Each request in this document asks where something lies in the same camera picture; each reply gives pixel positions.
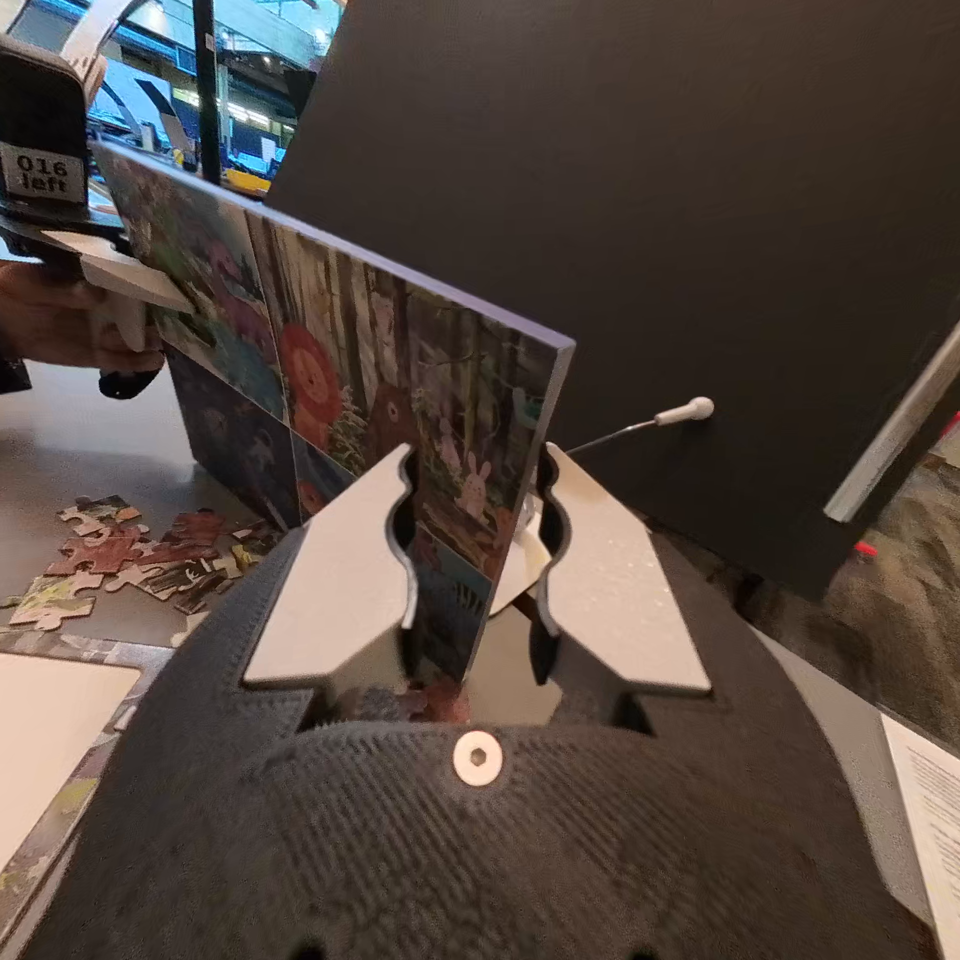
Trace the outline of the silver metal strip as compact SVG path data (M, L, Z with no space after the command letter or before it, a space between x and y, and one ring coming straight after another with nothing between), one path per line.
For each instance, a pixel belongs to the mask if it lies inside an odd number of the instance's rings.
M823 514L829 520L848 523L854 519L958 375L959 324L956 323L826 502Z

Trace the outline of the white paper sheet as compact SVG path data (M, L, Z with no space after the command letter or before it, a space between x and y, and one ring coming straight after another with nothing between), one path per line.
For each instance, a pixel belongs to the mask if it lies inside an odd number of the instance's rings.
M881 714L943 958L959 957L959 758Z

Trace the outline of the illustrated puzzle box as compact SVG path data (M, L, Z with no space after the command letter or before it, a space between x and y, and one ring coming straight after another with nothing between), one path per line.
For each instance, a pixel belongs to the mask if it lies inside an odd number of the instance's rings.
M189 303L151 313L222 486L292 529L414 450L414 637L461 681L575 342L143 151L92 154L132 255Z

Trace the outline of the white tipped metal rod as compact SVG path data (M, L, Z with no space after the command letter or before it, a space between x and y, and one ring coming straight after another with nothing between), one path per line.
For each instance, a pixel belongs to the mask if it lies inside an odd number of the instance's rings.
M652 418L639 421L618 430L612 431L606 435L591 439L575 447L566 450L570 456L595 450L606 446L607 444L636 434L639 431L650 428L665 428L668 426L678 426L686 423L699 423L708 420L714 415L714 401L705 396L697 396L680 406L667 409L655 414Z

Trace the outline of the black pole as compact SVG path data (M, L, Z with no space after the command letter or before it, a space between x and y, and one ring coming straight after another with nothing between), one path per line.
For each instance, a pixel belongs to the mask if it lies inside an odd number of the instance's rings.
M198 163L202 178L215 186L221 186L222 159L214 2L192 1L191 7L198 91Z

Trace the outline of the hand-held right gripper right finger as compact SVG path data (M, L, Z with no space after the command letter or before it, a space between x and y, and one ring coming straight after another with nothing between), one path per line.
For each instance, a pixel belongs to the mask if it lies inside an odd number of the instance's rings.
M540 686L623 714L638 694L704 698L712 683L644 522L546 442L530 663Z

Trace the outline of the person's left hand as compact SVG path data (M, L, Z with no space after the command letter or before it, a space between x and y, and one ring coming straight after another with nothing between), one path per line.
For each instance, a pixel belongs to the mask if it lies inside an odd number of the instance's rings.
M156 348L134 351L115 329L94 329L94 310L108 292L64 278L42 264L3 261L2 355L108 373L147 373L164 365Z

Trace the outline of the black panel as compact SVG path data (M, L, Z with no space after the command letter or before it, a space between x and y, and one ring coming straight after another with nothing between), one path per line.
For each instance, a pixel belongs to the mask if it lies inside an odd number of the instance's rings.
M958 2L348 2L269 207L576 342L572 450L818 599L958 405L826 510L958 325Z

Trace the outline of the puzzle tray with printed frame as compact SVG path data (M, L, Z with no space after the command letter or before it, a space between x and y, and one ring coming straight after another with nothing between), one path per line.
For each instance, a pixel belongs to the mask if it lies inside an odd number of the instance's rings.
M78 829L107 761L174 650L2 629L2 927Z

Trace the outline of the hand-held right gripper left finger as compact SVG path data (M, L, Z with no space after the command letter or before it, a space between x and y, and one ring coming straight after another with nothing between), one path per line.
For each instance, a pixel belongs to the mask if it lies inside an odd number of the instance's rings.
M253 690L312 690L332 704L405 686L403 636L419 585L398 533L414 486L402 442L306 524L246 665Z

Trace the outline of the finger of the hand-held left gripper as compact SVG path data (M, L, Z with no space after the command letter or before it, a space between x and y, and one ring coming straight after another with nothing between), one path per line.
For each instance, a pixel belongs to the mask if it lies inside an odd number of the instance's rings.
M78 256L83 278L105 292L94 312L100 326L113 327L135 353L147 350L147 306L193 316L195 307L173 280L160 270L119 251L102 236L42 229L41 235L58 251Z

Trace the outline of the pile of puzzle pieces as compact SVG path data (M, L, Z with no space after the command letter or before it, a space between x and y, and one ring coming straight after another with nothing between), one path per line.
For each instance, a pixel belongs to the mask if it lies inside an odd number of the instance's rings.
M198 508L154 536L141 510L119 496L81 497L56 517L70 534L23 590L2 597L3 633L53 633L91 617L99 597L126 589L171 606L191 629L287 532L276 517L238 525Z

